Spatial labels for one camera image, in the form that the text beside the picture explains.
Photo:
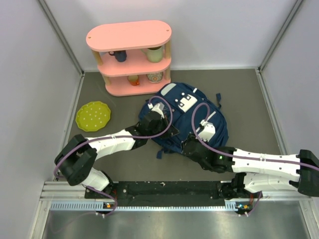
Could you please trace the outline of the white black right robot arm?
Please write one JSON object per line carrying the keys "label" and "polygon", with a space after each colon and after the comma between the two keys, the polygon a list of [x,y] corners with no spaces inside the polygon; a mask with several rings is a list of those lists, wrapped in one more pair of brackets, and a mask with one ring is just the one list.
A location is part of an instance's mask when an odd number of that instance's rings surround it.
{"label": "white black right robot arm", "polygon": [[231,183],[220,188],[224,197],[275,190],[297,191],[310,197],[319,195],[319,160],[310,150],[271,155],[228,146],[212,148],[190,134],[182,144],[182,153],[204,170],[235,174]]}

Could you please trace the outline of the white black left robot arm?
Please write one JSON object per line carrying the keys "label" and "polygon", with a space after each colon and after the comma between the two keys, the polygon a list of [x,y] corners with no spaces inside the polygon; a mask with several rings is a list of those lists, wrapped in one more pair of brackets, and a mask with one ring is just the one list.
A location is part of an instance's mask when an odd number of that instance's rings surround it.
{"label": "white black left robot arm", "polygon": [[60,171],[70,186],[82,184],[94,188],[101,197],[113,191],[110,177],[93,168],[96,160],[119,151],[129,151],[144,146],[148,139],[168,139],[179,134],[163,113],[149,111],[138,123],[118,133],[100,138],[74,136],[55,158],[55,171]]}

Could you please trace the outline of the navy blue student backpack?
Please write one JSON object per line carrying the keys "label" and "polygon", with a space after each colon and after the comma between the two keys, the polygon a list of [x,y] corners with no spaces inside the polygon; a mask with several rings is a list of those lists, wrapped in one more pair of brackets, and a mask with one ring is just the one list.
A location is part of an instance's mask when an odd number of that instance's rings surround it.
{"label": "navy blue student backpack", "polygon": [[185,83],[169,83],[164,85],[156,96],[166,100],[172,109],[172,124],[180,133],[169,136],[166,139],[156,137],[153,141],[161,146],[157,158],[161,159],[163,153],[182,153],[182,143],[189,134],[193,133],[191,126],[192,113],[200,103],[206,103],[208,107],[201,106],[195,114],[194,126],[197,129],[202,120],[213,123],[216,133],[214,137],[205,142],[212,148],[225,146],[228,141],[227,122],[220,108],[221,95],[216,94],[218,105],[211,102],[199,89]]}

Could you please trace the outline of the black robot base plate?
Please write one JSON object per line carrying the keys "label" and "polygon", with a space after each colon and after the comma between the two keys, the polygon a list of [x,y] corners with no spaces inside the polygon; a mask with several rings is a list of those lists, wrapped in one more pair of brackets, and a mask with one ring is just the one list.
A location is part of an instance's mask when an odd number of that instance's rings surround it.
{"label": "black robot base plate", "polygon": [[207,206],[209,202],[256,197],[243,187],[233,188],[231,183],[220,181],[120,181],[114,182],[106,193],[121,206]]}

